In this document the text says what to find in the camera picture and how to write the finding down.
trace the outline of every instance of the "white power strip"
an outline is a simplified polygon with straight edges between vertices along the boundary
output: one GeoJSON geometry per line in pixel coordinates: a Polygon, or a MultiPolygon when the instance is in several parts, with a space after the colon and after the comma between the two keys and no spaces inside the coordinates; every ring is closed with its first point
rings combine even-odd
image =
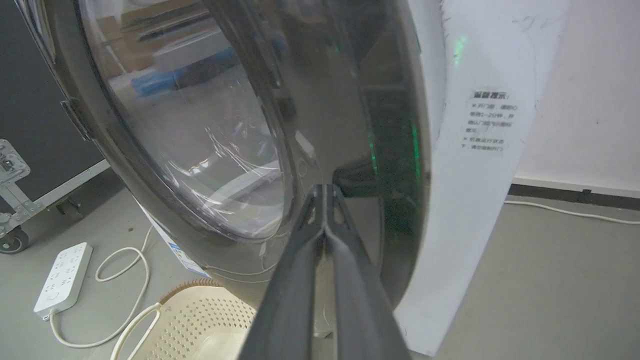
{"type": "Polygon", "coordinates": [[[52,312],[59,313],[76,303],[92,250],[87,243],[80,243],[58,254],[33,308],[34,313],[48,320],[52,312]]]}

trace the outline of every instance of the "gray floor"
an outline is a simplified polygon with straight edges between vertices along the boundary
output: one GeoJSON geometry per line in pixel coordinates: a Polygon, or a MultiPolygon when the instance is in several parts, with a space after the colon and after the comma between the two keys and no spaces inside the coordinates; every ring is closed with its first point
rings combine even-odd
{"type": "MultiPolygon", "coordinates": [[[[57,253],[81,241],[93,246],[94,252],[78,303],[60,314],[68,340],[91,342],[107,336],[127,316],[140,290],[142,265],[111,282],[99,284],[93,279],[108,254],[142,243],[149,223],[131,195],[107,173],[77,198],[89,212],[84,220],[74,224],[55,212],[39,215],[25,226],[38,241],[23,253],[0,256],[2,358],[107,359],[111,353],[114,341],[86,350],[60,345],[49,323],[32,312],[57,253]]],[[[535,201],[640,220],[634,211],[535,201]]],[[[639,234],[638,226],[505,206],[436,359],[637,359],[639,234]]],[[[152,276],[143,307],[197,277],[182,268],[158,235],[152,236],[150,245],[152,276]]],[[[114,261],[105,275],[133,257],[114,261]]]]}

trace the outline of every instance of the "round glass door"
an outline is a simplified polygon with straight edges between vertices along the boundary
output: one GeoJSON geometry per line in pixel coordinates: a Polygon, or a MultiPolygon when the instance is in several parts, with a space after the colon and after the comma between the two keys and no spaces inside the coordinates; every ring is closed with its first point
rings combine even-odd
{"type": "Polygon", "coordinates": [[[86,1],[101,77],[137,146],[185,206],[239,241],[274,235],[285,208],[276,143],[244,67],[192,0],[86,1]]]}

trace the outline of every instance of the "basket handle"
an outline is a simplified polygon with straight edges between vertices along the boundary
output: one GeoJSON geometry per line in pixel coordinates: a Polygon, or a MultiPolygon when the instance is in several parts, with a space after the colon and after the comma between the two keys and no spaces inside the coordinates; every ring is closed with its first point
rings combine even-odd
{"type": "MultiPolygon", "coordinates": [[[[158,316],[160,316],[160,311],[159,310],[160,310],[161,307],[162,307],[162,304],[160,304],[159,302],[156,302],[155,304],[153,304],[153,305],[149,306],[148,308],[144,309],[143,311],[141,311],[140,314],[138,314],[135,318],[133,318],[133,320],[131,320],[131,322],[127,325],[126,328],[124,328],[124,330],[120,334],[120,337],[118,338],[118,341],[116,342],[116,346],[113,348],[113,352],[111,353],[111,360],[117,360],[118,359],[118,356],[120,356],[120,351],[122,350],[122,345],[124,345],[125,341],[127,341],[127,338],[129,337],[129,335],[131,334],[133,329],[135,329],[135,327],[142,321],[142,319],[147,317],[147,315],[149,315],[151,312],[155,311],[157,313],[156,319],[154,320],[153,323],[151,323],[151,325],[149,325],[149,328],[145,332],[145,335],[142,337],[141,342],[144,341],[144,339],[149,334],[149,331],[151,331],[151,328],[153,328],[154,324],[156,323],[158,316]]],[[[136,347],[133,350],[133,354],[135,354],[136,351],[138,351],[138,347],[136,347]]]]}

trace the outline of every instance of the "front-loading washing machine door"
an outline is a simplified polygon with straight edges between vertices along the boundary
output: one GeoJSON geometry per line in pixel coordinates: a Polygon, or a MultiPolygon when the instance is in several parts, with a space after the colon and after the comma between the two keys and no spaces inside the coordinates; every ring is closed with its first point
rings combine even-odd
{"type": "MultiPolygon", "coordinates": [[[[431,155],[404,1],[117,3],[19,1],[72,120],[174,241],[258,306],[307,190],[334,183],[397,304],[431,155]]],[[[332,276],[321,259],[325,320],[332,276]]]]}

